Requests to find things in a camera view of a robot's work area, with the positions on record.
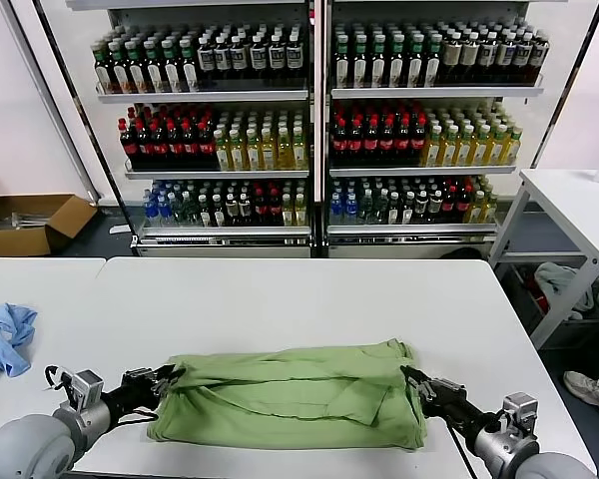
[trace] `crumpled cloth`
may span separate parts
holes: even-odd
[[[399,370],[414,365],[396,339],[256,354],[182,355],[148,435],[255,449],[423,446],[419,395]]]
[[[32,326],[38,313],[16,304],[0,304],[0,369],[9,377],[19,376],[31,364],[14,349],[31,342],[35,328]]]
[[[579,270],[576,267],[561,266],[554,262],[545,262],[535,270],[535,281],[546,295],[548,304],[552,306],[557,296],[562,294],[568,287],[575,274]],[[592,287],[588,287],[583,296],[574,305],[574,310],[570,311],[569,319],[582,319],[583,316],[578,311],[588,311],[595,306]]]

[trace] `robotic hand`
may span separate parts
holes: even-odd
[[[57,479],[115,427],[155,420],[158,416],[138,408],[157,409],[183,373],[173,364],[127,371],[120,387],[106,393],[104,381],[91,370],[72,374],[47,367],[49,385],[64,388],[68,400],[53,416],[31,414],[0,428],[0,479]],[[128,414],[146,418],[120,422]]]
[[[448,426],[466,467],[470,467],[454,431],[466,447],[486,465],[493,479],[595,479],[590,470],[571,456],[539,453],[533,434],[537,400],[523,392],[506,396],[497,413],[481,412],[466,400],[466,389],[447,379],[431,379],[423,372],[402,367],[407,382],[421,399],[426,417],[440,417]]]

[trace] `cardboard box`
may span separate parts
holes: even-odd
[[[0,197],[0,220],[13,212],[51,217],[43,227],[0,231],[0,256],[43,256],[66,246],[97,209],[75,195]]]

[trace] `white side table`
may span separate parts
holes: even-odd
[[[524,254],[508,254],[505,249],[532,197],[586,256],[570,285],[559,300],[550,305],[550,311],[530,335],[537,349],[599,276],[599,183],[593,181],[596,173],[589,170],[522,170],[523,183],[490,251],[488,262],[493,268],[501,262],[524,261]]]

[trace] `bottle row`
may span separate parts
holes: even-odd
[[[118,121],[120,143],[136,171],[307,170],[303,113],[223,111],[140,104]]]
[[[485,167],[515,163],[518,128],[501,102],[448,108],[334,104],[329,159],[334,167]]]
[[[292,86],[306,76],[304,49],[300,25],[278,24],[270,33],[266,23],[257,31],[248,24],[118,26],[91,45],[105,94],[195,92],[244,79]]]
[[[305,181],[153,182],[143,197],[145,227],[306,225]]]
[[[483,176],[343,179],[331,191],[331,225],[495,223],[497,195]]]
[[[550,49],[548,35],[522,18],[337,24],[333,39],[336,88],[532,86]]]

